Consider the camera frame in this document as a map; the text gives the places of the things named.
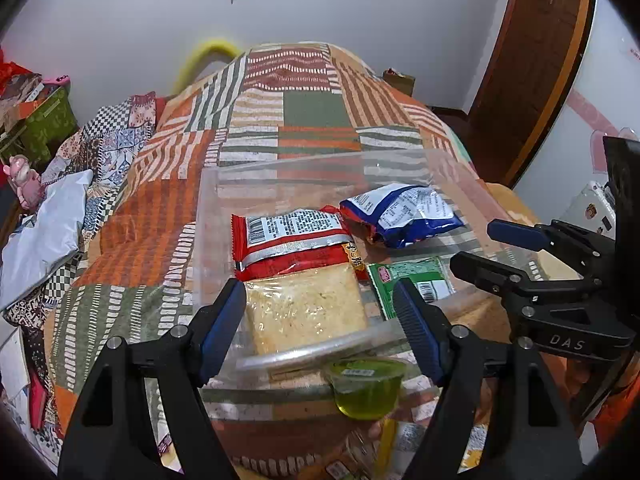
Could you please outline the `green jelly cup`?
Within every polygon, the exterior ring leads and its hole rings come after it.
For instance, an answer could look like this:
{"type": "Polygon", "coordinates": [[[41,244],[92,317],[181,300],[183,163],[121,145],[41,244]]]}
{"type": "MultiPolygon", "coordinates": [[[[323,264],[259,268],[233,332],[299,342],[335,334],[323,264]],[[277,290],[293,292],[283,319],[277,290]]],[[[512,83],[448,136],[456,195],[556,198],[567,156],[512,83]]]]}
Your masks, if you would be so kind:
{"type": "Polygon", "coordinates": [[[357,420],[390,414],[396,408],[406,371],[404,361],[386,358],[342,359],[323,367],[336,407],[357,420]]]}

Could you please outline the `white appliance with stickers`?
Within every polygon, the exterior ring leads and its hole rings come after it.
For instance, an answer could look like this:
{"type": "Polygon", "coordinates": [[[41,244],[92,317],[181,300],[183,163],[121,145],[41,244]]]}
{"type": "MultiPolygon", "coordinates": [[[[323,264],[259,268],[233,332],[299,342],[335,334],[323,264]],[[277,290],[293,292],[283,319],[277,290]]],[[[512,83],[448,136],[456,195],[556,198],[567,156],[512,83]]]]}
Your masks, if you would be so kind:
{"type": "Polygon", "coordinates": [[[561,220],[614,240],[616,214],[608,186],[589,181],[572,199],[561,220]]]}

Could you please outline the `green snack packet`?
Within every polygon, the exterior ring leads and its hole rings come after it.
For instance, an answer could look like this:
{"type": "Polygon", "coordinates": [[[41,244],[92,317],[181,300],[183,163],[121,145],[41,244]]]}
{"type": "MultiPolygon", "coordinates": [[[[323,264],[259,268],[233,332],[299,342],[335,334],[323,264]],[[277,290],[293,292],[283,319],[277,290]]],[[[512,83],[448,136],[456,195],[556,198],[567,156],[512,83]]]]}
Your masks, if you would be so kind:
{"type": "Polygon", "coordinates": [[[367,272],[385,321],[396,316],[393,290],[408,278],[426,302],[446,298],[454,292],[442,259],[437,257],[393,263],[369,263],[367,272]]]}

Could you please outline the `blue white snack bag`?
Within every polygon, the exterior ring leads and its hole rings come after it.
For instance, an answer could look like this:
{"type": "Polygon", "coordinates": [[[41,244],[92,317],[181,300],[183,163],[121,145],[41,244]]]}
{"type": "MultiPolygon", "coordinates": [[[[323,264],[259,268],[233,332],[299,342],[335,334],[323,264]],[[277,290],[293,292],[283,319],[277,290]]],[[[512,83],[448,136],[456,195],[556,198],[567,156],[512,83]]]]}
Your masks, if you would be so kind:
{"type": "Polygon", "coordinates": [[[461,228],[463,222],[431,185],[391,183],[346,198],[341,215],[360,224],[367,241],[402,249],[461,228]]]}

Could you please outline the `clear plastic storage bin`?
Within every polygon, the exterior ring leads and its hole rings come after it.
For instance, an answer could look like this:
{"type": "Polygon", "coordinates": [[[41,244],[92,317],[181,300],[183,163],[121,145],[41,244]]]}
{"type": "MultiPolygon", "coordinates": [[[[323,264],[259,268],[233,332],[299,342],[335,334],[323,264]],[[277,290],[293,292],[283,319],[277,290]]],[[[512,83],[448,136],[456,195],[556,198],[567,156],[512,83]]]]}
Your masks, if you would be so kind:
{"type": "MultiPolygon", "coordinates": [[[[487,223],[506,218],[489,186],[467,166],[439,150],[352,152],[206,168],[201,174],[193,256],[193,301],[212,304],[235,274],[232,216],[277,216],[317,211],[386,184],[434,188],[463,224],[407,249],[370,245],[359,228],[352,238],[363,263],[439,258],[446,264],[466,250],[504,254],[488,238],[487,223]]],[[[248,304],[211,387],[259,389],[309,373],[341,356],[402,341],[396,321],[386,321],[368,281],[351,264],[337,263],[251,280],[248,304]]]]}

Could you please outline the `brown wooden door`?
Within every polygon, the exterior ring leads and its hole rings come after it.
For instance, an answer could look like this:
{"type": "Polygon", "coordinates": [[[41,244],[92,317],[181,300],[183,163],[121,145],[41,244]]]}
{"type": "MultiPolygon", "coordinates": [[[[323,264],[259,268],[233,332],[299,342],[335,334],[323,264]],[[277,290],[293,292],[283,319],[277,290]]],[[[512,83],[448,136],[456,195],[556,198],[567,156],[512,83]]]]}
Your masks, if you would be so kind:
{"type": "Polygon", "coordinates": [[[480,177],[512,186],[548,133],[575,75],[591,0],[506,0],[498,37],[469,114],[480,177]]]}

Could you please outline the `pale wrapped cake block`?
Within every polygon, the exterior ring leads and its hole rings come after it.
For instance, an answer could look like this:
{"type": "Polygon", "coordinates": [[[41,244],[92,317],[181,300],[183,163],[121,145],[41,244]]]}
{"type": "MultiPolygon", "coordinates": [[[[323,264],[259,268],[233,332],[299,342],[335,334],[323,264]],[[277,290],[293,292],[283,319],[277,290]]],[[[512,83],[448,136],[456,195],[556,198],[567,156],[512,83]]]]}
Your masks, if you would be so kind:
{"type": "Polygon", "coordinates": [[[245,284],[248,324],[257,353],[278,353],[368,327],[349,263],[245,284]]]}

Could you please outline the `white plastic bag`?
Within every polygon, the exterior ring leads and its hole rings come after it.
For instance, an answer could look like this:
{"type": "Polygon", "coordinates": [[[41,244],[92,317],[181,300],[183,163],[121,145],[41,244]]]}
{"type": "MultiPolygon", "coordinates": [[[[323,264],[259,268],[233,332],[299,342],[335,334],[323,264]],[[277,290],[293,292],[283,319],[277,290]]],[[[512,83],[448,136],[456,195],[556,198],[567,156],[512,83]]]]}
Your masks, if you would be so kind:
{"type": "Polygon", "coordinates": [[[25,298],[78,252],[92,179],[88,169],[49,185],[38,211],[9,237],[1,254],[2,310],[25,298]]]}

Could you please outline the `cardboard box on floor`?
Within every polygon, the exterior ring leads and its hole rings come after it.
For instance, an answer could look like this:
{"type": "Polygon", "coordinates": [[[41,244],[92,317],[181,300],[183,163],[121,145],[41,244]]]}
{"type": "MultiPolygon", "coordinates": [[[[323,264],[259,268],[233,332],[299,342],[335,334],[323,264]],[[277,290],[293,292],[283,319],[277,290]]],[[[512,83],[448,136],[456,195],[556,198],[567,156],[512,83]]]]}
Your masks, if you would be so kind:
{"type": "Polygon", "coordinates": [[[413,95],[414,85],[416,84],[416,78],[413,76],[403,74],[393,68],[388,68],[383,72],[383,79],[406,96],[413,95]]]}

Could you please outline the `patchwork striped bed quilt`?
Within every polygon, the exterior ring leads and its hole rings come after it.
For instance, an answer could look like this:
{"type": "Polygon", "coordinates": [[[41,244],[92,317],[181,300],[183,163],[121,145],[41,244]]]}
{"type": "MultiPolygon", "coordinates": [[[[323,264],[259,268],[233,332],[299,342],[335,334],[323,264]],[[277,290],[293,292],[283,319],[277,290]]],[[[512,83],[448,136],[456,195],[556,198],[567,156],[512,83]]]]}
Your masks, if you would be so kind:
{"type": "Polygon", "coordinates": [[[477,175],[454,130],[334,44],[263,44],[165,100],[155,133],[127,174],[122,199],[47,318],[44,346],[60,436],[108,338],[147,340],[191,315],[206,168],[439,150],[489,186],[506,218],[534,222],[514,193],[477,175]]]}

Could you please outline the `red snack packet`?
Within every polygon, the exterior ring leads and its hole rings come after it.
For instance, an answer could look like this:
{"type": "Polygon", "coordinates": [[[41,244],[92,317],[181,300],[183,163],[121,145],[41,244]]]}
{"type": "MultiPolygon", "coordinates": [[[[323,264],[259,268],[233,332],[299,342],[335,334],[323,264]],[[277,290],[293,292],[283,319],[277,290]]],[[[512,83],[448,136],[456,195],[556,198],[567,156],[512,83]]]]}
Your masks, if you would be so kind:
{"type": "Polygon", "coordinates": [[[241,281],[349,263],[360,281],[366,264],[337,208],[298,208],[275,216],[231,217],[232,260],[241,281]]]}

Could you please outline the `pink toy figure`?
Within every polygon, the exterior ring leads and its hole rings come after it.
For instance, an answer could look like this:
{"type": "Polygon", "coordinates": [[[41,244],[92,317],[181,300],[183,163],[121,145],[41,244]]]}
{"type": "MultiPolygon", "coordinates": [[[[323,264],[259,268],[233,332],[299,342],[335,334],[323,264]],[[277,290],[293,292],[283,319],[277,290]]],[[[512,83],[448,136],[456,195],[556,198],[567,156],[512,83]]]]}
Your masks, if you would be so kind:
{"type": "Polygon", "coordinates": [[[36,211],[46,196],[46,187],[29,160],[24,155],[12,155],[3,172],[24,211],[36,211]]]}

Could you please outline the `checkered patchwork blanket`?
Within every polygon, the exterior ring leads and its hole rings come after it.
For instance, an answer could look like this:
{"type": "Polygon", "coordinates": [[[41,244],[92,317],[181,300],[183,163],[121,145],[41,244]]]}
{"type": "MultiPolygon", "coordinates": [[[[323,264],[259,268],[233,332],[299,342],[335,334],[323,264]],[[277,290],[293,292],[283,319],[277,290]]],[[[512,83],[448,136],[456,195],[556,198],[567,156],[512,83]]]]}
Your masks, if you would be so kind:
{"type": "Polygon", "coordinates": [[[63,142],[41,174],[41,182],[52,186],[70,174],[92,172],[78,248],[28,295],[2,310],[6,322],[40,328],[61,303],[87,259],[89,243],[122,199],[127,174],[155,133],[165,106],[166,100],[153,92],[130,96],[117,105],[101,107],[90,122],[63,142]]]}

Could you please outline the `green patterned box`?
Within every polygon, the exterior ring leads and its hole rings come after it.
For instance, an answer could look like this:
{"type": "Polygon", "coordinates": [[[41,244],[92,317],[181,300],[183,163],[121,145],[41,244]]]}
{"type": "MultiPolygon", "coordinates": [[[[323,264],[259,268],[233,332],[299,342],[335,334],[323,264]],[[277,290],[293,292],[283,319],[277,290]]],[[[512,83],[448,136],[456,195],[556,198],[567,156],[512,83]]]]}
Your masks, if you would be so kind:
{"type": "Polygon", "coordinates": [[[24,155],[32,166],[46,166],[77,127],[67,91],[58,87],[43,100],[18,106],[18,121],[1,135],[1,160],[24,155]]]}

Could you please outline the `yellow curved headboard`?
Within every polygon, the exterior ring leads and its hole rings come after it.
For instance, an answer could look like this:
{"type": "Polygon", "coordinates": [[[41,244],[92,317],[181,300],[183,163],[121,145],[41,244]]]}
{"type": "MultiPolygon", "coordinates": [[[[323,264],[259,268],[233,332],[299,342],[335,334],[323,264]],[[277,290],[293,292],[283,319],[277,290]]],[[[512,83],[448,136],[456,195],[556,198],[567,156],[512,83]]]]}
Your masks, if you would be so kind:
{"type": "Polygon", "coordinates": [[[186,58],[178,70],[171,93],[178,94],[192,84],[202,69],[214,61],[229,63],[237,58],[242,50],[224,39],[207,39],[201,42],[186,58]]]}

